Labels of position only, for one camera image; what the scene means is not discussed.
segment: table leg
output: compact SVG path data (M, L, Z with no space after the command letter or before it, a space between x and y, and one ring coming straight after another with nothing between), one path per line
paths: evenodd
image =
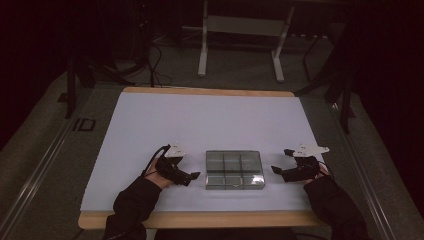
M208 59L208 0L203 1L203 28L202 28L202 49L200 51L198 76L206 76L206 62Z
M277 78L277 82L284 81L283 70L281 69L280 53L281 53L281 49L283 48L284 41L287 37L287 32L290 27L290 21L293 16L294 8L295 8L294 6L290 7L286 20L284 21L284 26L281 30L278 46L271 52L272 62L274 63L274 71L275 71L275 76Z

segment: gray carpet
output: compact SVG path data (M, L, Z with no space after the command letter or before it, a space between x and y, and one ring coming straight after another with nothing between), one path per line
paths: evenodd
M178 87L295 91L308 84L301 59L310 42L302 38L289 38L284 45L281 61L286 81L283 84L276 83L270 52L263 48L257 50L235 46L235 49L229 50L221 43L212 42L207 76L198 78L200 48L196 41L187 40L184 46L164 44L165 42L158 42L162 57L157 72L172 78L170 83L170 79L158 75L164 86L170 83L171 86ZM330 51L331 45L321 40L308 58L312 72L318 71ZM159 52L152 49L152 61L158 58ZM129 80L136 81L138 85L148 85L149 76L150 73L145 70ZM79 104L80 111L76 116L95 119L94 131L67 131L60 151L11 239L72 239L79 232L77 221L84 190L123 88L101 76L97 77L99 83L89 94L87 101ZM66 91L65 86L64 76L51 85L24 125L0 153L2 220L26 179L43 159L43 154L57 132L72 121L63 119L65 105L56 102L59 94ZM324 156L326 162L332 167L337 182L360 207L370 235L376 240L424 239L423 219L405 190L359 98L356 95L352 97L352 109L356 118L349 120L351 134L345 135L338 125L337 112L323 100L325 90L326 87L322 87L311 92L302 98L302 103L318 144L331 149ZM377 207L381 207L384 217L390 223L389 237L381 234L369 210L369 199L364 197L364 189L355 174L358 167L355 158L364 166L378 198ZM330 237L330 229L325 226L296 227L294 230ZM100 239L101 236L101 230L85 231L78 239Z

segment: hand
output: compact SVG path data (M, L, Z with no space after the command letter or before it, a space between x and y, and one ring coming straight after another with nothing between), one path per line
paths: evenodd
M318 173L318 175L317 175L317 177L315 178L315 179L317 179L317 178L320 178L320 177L322 177L322 176L324 176L321 172L323 172L323 173L325 173L325 175L330 175L329 173L328 173L328 171L322 166L322 164L319 164L319 173ZM305 185L306 184L308 184L308 183L310 183L310 182L312 182L312 181L314 181L315 179L306 179L306 180L303 180L303 182L305 183Z
M162 177L157 171L156 171L156 162L158 161L157 158L155 158L152 161L152 165L150 165L149 170L147 171L146 175L145 175L145 179L153 182L154 184L156 184L158 187L164 189L166 187L168 187L169 185L172 184L171 180L168 180L164 177Z

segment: wire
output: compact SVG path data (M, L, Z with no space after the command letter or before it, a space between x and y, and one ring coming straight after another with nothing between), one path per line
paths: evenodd
M153 171L153 172L148 173L148 174L146 174L146 175L144 175L144 176L145 176L145 177L147 177L147 176L149 176L150 174L153 174L153 173L155 173L155 172L157 172L157 171Z
M84 233L84 229L80 228L80 230L78 231L78 233L75 234L75 236L71 240L78 239L81 236L81 234L83 234L83 233Z
M153 154L153 156L152 156L152 158L150 159L149 163L147 164L146 168L145 168L145 169L143 170L143 172L141 173L141 176L142 176L142 177L145 177L145 176L146 176L146 172L147 172L147 170L149 170L150 165L152 164L152 162L153 162L153 160L156 158L156 156L159 154L159 152L160 152L160 151L162 151L162 150L166 150L166 151L167 151L170 147L171 147L170 145L162 146L161 148L159 148L159 149L155 152L155 154Z
M330 175L329 176L333 179L333 181L336 181L336 178L334 177L334 174L333 174L333 170L331 170L330 166L328 166L325 162L321 162L321 161L318 161L318 162L321 163L321 164L323 164L323 165L325 165L327 167L328 171L330 172ZM323 173L321 170L319 172L322 175L328 175L328 174Z

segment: black cable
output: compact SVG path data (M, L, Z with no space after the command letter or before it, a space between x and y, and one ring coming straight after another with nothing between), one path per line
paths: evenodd
M77 234L75 234L75 236L73 237L73 238L71 238L71 240L76 240L76 239L78 239L80 236L81 236L81 234L83 234L84 233L84 229L82 229L82 228L80 228L80 230L78 231L78 233Z
M330 172L330 177L333 179L333 181L336 181L336 179L335 179L335 177L334 177L334 174L333 174L333 170L331 170L331 168L330 168L330 166L328 166L326 163L324 163L324 162L321 162L321 161L318 161L319 163L321 163L321 164L323 164L323 165L325 165L326 167L327 167L327 169L328 169L328 171Z
M308 233L295 233L295 235L297 236L305 236L305 237L312 237L312 238L316 238L316 239L321 239L321 240L327 240L327 238L323 238L317 235L313 235L313 234L308 234Z
M149 176L150 174L153 174L153 173L155 173L155 172L157 172L157 171L153 171L153 172L148 173L148 174L146 174L146 175L144 175L144 176L145 176L145 177L147 177L147 176Z
M149 170L150 165L152 164L153 160L156 158L156 156L159 154L160 151L162 150L168 150L171 146L167 145L167 146L162 146L161 148L159 148L155 154L153 154L152 158L150 159L149 163L147 164L146 168L143 170L143 172L141 173L142 177L146 176L146 172L147 170Z

